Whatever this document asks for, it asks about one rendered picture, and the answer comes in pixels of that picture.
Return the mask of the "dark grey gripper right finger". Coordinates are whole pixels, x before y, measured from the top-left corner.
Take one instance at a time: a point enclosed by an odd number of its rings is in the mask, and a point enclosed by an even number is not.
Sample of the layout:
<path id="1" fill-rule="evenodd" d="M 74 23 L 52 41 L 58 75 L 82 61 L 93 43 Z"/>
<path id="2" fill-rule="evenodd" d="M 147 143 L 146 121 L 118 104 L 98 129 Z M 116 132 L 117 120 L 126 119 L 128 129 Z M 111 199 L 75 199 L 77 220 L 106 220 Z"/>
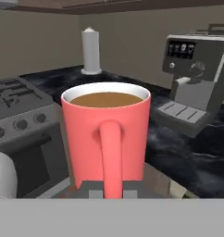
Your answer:
<path id="1" fill-rule="evenodd" d="M 142 181 L 124 181 L 123 182 L 124 199 L 146 199 L 161 198 L 160 194 L 149 191 Z"/>

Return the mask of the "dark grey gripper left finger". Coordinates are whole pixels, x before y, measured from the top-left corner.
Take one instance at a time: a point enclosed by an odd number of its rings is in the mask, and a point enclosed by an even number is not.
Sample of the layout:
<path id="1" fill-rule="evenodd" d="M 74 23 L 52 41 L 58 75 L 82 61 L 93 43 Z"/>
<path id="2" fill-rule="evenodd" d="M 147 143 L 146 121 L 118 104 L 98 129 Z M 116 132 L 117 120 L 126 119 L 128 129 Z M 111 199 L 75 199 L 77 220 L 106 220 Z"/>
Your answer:
<path id="1" fill-rule="evenodd" d="M 55 194 L 54 198 L 103 199 L 104 184 L 101 181 L 83 181 L 80 188 L 71 184 L 63 191 Z"/>

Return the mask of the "red mug with coffee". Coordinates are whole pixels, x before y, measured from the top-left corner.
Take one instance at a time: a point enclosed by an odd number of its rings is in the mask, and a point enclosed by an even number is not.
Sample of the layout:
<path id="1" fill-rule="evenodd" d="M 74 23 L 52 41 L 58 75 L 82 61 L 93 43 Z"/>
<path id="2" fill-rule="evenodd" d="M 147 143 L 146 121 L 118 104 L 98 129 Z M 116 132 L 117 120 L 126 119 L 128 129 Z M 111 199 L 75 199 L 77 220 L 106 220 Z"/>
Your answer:
<path id="1" fill-rule="evenodd" d="M 85 94 L 132 94 L 140 103 L 116 108 L 75 106 L 70 101 Z M 122 196 L 122 182 L 140 181 L 147 141 L 151 93 L 125 82 L 94 82 L 61 94 L 74 181 L 101 181 L 106 198 Z"/>

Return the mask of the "grey coffee machine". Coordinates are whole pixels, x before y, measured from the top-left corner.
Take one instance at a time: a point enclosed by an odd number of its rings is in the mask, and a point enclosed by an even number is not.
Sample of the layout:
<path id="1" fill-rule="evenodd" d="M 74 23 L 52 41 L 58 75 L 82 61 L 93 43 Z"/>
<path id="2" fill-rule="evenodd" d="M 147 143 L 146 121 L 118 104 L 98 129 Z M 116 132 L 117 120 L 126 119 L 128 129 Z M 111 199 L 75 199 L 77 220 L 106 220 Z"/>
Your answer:
<path id="1" fill-rule="evenodd" d="M 173 76 L 169 99 L 152 107 L 154 121 L 196 137 L 224 100 L 224 23 L 170 34 L 162 70 Z"/>

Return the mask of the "beige base cupboard front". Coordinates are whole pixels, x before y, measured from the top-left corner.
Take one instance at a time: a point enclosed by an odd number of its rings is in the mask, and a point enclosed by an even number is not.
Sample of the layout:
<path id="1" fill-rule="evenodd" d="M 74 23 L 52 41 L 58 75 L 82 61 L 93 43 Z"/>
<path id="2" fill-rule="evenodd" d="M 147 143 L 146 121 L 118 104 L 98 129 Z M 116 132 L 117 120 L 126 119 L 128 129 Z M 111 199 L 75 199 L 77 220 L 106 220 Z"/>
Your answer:
<path id="1" fill-rule="evenodd" d="M 197 195 L 188 191 L 186 188 L 147 163 L 144 164 L 143 179 L 150 191 L 164 197 L 176 199 L 197 198 Z"/>

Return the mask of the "dark oven door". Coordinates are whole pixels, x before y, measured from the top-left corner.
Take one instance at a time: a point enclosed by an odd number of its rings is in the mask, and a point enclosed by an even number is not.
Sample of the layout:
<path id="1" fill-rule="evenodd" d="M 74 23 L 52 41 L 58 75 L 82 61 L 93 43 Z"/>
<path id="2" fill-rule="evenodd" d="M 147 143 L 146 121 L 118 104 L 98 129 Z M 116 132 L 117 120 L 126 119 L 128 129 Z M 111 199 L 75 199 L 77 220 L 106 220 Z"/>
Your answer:
<path id="1" fill-rule="evenodd" d="M 17 198 L 36 198 L 68 177 L 59 123 L 22 137 L 37 133 L 49 135 L 51 141 L 10 155 L 18 176 Z"/>

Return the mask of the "white rounded object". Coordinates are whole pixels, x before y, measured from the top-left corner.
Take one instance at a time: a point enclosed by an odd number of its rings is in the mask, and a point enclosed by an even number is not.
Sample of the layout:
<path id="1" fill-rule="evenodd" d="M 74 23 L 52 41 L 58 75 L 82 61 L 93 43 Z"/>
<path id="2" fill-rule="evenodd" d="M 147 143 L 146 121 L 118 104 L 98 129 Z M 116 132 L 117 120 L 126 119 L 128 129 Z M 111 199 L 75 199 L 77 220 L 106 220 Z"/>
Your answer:
<path id="1" fill-rule="evenodd" d="M 12 159 L 0 152 L 0 198 L 16 198 L 17 185 L 17 172 Z"/>

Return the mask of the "grey stove with hob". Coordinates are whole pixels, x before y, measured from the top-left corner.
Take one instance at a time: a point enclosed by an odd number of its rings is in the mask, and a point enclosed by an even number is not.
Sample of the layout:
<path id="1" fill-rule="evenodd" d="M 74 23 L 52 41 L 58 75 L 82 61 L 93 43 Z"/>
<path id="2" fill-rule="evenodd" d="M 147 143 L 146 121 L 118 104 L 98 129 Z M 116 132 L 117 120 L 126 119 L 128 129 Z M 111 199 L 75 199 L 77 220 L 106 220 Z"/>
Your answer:
<path id="1" fill-rule="evenodd" d="M 34 116 L 38 113 L 46 115 L 44 123 L 34 121 Z M 28 122 L 28 127 L 24 131 L 17 131 L 14 128 L 15 121 L 19 119 L 26 119 Z M 50 95 L 20 77 L 0 80 L 0 128 L 5 131 L 0 143 L 11 142 L 56 122 L 58 121 L 54 101 Z M 51 198 L 69 185 L 68 176 L 36 198 Z"/>

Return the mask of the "white paper towel roll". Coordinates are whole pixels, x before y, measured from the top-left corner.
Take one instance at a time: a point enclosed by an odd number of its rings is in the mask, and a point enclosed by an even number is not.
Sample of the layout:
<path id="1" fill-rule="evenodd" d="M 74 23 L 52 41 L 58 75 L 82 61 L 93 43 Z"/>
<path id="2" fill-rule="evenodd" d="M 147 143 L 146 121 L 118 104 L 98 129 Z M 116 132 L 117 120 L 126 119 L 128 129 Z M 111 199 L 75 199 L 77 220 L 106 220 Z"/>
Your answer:
<path id="1" fill-rule="evenodd" d="M 99 32 L 91 27 L 87 27 L 81 33 L 82 52 L 83 52 L 83 69 L 84 75 L 97 75 L 102 72 L 100 68 L 100 47 Z"/>

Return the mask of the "grey extractor hood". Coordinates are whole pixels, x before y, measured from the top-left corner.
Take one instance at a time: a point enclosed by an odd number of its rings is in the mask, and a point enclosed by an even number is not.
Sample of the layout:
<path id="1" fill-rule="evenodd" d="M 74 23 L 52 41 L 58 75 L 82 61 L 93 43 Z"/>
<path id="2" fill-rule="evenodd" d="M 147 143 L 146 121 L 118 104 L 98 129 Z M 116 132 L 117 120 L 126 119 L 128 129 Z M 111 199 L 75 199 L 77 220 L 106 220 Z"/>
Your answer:
<path id="1" fill-rule="evenodd" d="M 0 9 L 8 9 L 16 6 L 19 0 L 0 0 Z"/>

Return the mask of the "brown wall cupboards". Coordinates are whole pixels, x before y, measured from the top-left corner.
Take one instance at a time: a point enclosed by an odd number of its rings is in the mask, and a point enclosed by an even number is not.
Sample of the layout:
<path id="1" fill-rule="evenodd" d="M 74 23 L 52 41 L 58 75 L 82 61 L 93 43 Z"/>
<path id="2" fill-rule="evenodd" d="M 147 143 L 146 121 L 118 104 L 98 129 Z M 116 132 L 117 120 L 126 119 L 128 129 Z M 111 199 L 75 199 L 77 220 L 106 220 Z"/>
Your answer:
<path id="1" fill-rule="evenodd" d="M 222 5 L 224 0 L 19 0 L 17 5 L 9 10 L 88 15 Z"/>

